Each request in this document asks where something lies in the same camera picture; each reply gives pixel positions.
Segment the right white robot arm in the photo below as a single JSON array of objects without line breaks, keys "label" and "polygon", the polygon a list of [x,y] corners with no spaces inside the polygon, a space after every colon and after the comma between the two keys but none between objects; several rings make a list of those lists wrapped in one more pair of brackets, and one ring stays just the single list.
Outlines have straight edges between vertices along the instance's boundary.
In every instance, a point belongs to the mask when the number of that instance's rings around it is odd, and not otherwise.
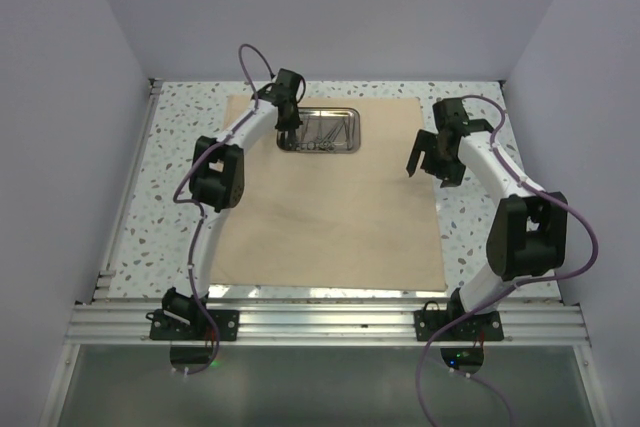
[{"label": "right white robot arm", "polygon": [[560,267],[566,245],[567,212],[562,208],[566,198],[531,183],[508,158],[497,140],[506,123],[502,108],[497,109],[497,126],[470,117],[464,102],[479,98],[466,95],[436,102],[436,130],[417,133],[406,166],[410,176],[421,169],[440,180],[443,188],[460,186],[471,171],[496,206],[485,246],[486,263],[451,294],[447,304],[445,326],[461,340],[480,329],[480,315],[495,311],[508,289]]}]

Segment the beige cloth wrap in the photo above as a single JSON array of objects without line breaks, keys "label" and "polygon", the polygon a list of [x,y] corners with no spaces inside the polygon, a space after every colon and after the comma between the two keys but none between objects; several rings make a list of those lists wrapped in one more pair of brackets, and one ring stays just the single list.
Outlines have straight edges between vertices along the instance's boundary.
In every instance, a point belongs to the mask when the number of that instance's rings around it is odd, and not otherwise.
[{"label": "beige cloth wrap", "polygon": [[273,134],[245,156],[245,191],[214,259],[218,284],[444,291],[432,179],[406,164],[415,98],[351,99],[353,153],[291,153]]}]

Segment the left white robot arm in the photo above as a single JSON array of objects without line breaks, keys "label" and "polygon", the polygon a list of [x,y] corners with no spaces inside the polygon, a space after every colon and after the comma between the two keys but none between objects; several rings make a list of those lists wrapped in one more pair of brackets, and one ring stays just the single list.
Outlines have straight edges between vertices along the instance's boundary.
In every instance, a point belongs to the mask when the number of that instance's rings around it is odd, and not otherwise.
[{"label": "left white robot arm", "polygon": [[281,69],[254,91],[246,110],[219,136],[196,141],[192,166],[174,202],[196,206],[199,218],[187,250],[186,272],[164,295],[162,315],[154,326],[189,340],[220,338],[206,309],[210,267],[224,223],[244,193],[245,154],[267,134],[287,136],[302,125],[298,104],[305,92],[301,74]]}]

